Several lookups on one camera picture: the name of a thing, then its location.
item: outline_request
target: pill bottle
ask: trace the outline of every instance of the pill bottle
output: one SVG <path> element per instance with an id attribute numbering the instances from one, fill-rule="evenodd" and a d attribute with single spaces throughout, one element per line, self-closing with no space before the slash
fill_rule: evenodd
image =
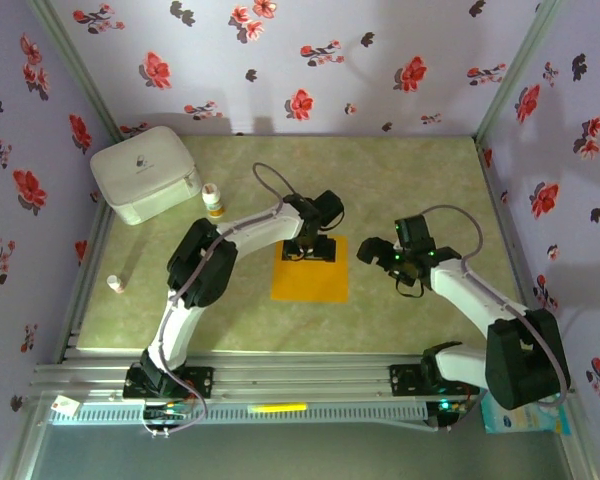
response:
<path id="1" fill-rule="evenodd" d="M 111 290 L 113 290 L 116 293 L 124 292 L 124 285 L 122 284 L 122 280 L 120 280 L 120 277 L 118 277 L 117 275 L 109 275 L 107 277 L 107 285 L 109 285 L 109 287 L 111 287 Z"/>
<path id="2" fill-rule="evenodd" d="M 207 207 L 207 212 L 210 217 L 218 218 L 224 213 L 224 206 L 220 199 L 220 190 L 213 183 L 205 183 L 202 186 L 202 201 Z"/>

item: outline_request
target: black bracket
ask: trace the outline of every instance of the black bracket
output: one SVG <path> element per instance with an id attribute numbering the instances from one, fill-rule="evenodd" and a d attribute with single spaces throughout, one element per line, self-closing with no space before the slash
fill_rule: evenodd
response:
<path id="1" fill-rule="evenodd" d="M 204 398 L 211 398 L 213 388 L 212 367 L 180 367 L 174 372 L 185 383 L 190 383 Z M 140 364 L 132 365 L 127 370 L 127 377 L 122 391 L 123 398 L 155 398 L 155 399 L 186 399 L 191 396 L 189 391 L 178 386 L 169 395 L 158 392 L 147 377 Z"/>
<path id="2" fill-rule="evenodd" d="M 419 363 L 390 365 L 389 383 L 394 397 L 468 394 L 475 396 L 480 393 L 480 388 L 462 382 L 443 380 L 437 385 L 432 385 L 422 374 Z"/>

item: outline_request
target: green tabletop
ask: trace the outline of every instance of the green tabletop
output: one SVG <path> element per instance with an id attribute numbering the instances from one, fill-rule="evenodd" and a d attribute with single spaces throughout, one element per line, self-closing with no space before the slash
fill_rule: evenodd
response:
<path id="1" fill-rule="evenodd" d="M 258 352 L 421 353 L 450 340 L 480 347 L 473 324 L 444 298 L 400 297 L 379 267 L 356 259 L 360 243 L 379 236 L 395 240 L 393 221 L 450 203 L 475 215 L 485 234 L 472 268 L 514 296 L 513 276 L 469 137 L 184 137 L 201 177 L 216 183 L 226 206 L 222 221 L 275 204 L 251 174 L 261 161 L 282 172 L 305 196 L 325 189 L 340 196 L 346 235 L 349 301 L 312 304 L 271 300 L 274 246 L 238 263 L 223 297 L 207 309 L 189 350 Z M 283 190 L 273 176 L 267 179 Z M 167 301 L 166 263 L 192 222 L 205 215 L 200 195 L 137 226 L 113 222 L 78 340 L 80 349 L 144 349 L 153 339 Z M 468 253 L 477 236 L 453 211 L 427 216 L 438 246 Z M 106 285 L 117 274 L 122 294 Z"/>

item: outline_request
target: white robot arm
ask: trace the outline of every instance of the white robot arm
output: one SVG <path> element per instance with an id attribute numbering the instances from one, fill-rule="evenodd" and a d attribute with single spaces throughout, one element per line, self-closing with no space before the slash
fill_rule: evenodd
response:
<path id="1" fill-rule="evenodd" d="M 140 366 L 127 372 L 125 396 L 187 396 L 174 372 L 184 382 L 200 383 L 199 378 L 187 378 L 192 370 L 184 365 L 187 346 L 206 307 L 226 290 L 235 263 L 279 241 L 284 241 L 284 259 L 334 261 L 335 240 L 320 232 L 340 215 L 342 202 L 327 190 L 315 200 L 293 193 L 277 206 L 236 222 L 194 222 L 167 264 L 167 306 Z"/>
<path id="2" fill-rule="evenodd" d="M 553 315 L 506 298 L 449 247 L 436 248 L 422 215 L 397 220 L 398 242 L 365 240 L 358 258 L 396 280 L 424 287 L 453 303 L 487 339 L 486 350 L 448 342 L 425 350 L 422 377 L 430 386 L 458 381 L 489 389 L 509 410 L 566 393 L 570 384 Z"/>

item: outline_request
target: white box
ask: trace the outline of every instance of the white box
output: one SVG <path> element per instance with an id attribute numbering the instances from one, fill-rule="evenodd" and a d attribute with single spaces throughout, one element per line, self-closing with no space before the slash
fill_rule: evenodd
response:
<path id="1" fill-rule="evenodd" d="M 128 225 L 137 225 L 200 193 L 193 157 L 173 130 L 155 127 L 101 150 L 91 171 L 102 196 Z"/>

